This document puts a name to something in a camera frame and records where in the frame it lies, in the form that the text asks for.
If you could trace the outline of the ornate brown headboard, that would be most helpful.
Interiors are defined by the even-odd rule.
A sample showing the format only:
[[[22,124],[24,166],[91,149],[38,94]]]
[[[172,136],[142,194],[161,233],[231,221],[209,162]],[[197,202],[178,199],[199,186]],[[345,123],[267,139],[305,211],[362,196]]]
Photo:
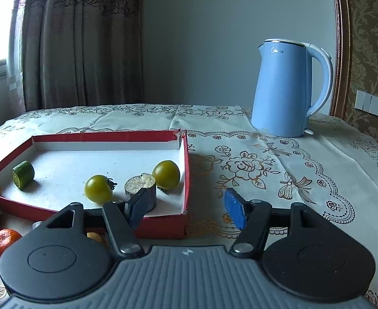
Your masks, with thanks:
[[[358,91],[378,97],[378,0],[334,0],[336,72],[329,114],[378,143],[378,116],[355,107]]]

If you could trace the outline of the red shallow cardboard box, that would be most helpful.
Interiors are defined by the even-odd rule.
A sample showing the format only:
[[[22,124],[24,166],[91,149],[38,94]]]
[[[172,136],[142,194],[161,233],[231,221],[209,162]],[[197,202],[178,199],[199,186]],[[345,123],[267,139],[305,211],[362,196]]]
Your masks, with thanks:
[[[12,180],[12,169],[29,161],[35,177],[23,190]],[[127,201],[126,181],[150,174],[163,160],[178,165],[181,178],[170,193],[157,191],[158,203],[137,229],[141,238],[185,237],[188,225],[190,170],[185,131],[120,131],[35,135],[0,153],[0,210],[31,221],[46,220],[71,202],[87,209],[97,204],[84,194],[96,174],[112,178],[115,200]]]

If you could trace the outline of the smaller orange tangerine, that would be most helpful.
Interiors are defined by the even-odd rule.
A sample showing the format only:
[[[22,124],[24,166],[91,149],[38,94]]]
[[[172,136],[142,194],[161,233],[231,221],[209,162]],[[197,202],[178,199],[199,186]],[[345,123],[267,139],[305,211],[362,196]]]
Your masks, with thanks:
[[[21,234],[14,229],[0,230],[0,257],[4,251],[21,238]]]

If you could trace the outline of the green tomato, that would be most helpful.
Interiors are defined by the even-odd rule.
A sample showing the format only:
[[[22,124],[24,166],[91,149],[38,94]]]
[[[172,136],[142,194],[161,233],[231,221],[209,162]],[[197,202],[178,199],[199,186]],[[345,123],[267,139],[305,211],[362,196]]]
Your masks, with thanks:
[[[92,176],[84,186],[85,196],[96,204],[104,204],[112,200],[117,183],[112,178],[97,174]]]
[[[154,167],[152,176],[155,178],[159,189],[171,191],[178,186],[181,174],[175,162],[164,160]]]

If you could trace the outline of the green tomato front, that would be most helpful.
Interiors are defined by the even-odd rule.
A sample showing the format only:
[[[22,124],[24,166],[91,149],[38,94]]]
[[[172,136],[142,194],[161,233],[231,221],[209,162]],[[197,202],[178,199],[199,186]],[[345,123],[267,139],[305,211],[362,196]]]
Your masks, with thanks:
[[[117,183],[112,178],[97,174],[92,176],[84,186],[85,196],[96,204],[104,204],[112,200]]]

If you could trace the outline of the dark sugarcane piece in box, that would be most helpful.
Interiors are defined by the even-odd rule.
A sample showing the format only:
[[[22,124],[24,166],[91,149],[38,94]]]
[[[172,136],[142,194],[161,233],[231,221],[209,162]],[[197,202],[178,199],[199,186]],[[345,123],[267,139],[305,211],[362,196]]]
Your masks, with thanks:
[[[157,205],[155,177],[151,174],[142,173],[128,179],[124,185],[124,191],[129,200],[131,200],[142,188],[147,189],[147,193],[149,193],[147,201],[144,202],[144,206],[146,207],[145,212],[148,213]]]

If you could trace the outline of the white wall switch panel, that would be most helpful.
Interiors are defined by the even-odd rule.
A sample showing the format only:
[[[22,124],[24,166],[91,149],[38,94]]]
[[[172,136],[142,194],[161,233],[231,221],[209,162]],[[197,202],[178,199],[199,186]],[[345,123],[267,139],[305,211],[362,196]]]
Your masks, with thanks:
[[[378,116],[378,96],[357,90],[355,109]]]

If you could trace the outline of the green cucumber piece in box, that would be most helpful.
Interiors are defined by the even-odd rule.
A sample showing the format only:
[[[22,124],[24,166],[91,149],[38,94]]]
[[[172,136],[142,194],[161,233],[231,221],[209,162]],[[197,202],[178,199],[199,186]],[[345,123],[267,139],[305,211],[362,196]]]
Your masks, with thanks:
[[[19,190],[23,190],[34,180],[35,170],[32,164],[24,160],[12,169],[12,180]]]

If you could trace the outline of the white floral tablecloth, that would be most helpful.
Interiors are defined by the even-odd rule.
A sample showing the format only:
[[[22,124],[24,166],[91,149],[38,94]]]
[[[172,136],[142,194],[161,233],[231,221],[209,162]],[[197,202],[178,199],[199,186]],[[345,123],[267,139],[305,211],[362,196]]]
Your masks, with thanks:
[[[378,307],[378,143],[341,119],[316,114],[311,135],[256,131],[248,111],[196,105],[103,105],[28,112],[0,124],[0,157],[34,135],[185,130],[189,223],[182,246],[230,246],[238,235],[223,193],[286,208],[304,202],[366,246],[376,262],[366,298]]]

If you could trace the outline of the brown patterned curtain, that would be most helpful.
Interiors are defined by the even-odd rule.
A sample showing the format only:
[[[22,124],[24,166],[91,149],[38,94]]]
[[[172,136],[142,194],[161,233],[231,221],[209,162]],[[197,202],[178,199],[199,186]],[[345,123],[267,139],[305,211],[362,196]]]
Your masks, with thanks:
[[[142,0],[14,0],[7,85],[14,114],[141,102]]]

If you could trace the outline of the light blue electric kettle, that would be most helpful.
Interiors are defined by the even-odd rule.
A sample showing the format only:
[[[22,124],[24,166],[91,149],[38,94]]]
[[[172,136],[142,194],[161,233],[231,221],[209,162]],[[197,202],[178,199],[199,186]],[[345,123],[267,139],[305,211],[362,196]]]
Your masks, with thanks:
[[[268,38],[258,47],[260,71],[251,124],[284,138],[312,135],[309,118],[326,103],[333,87],[333,65],[323,48],[308,42]],[[312,103],[312,60],[323,70],[320,96]]]

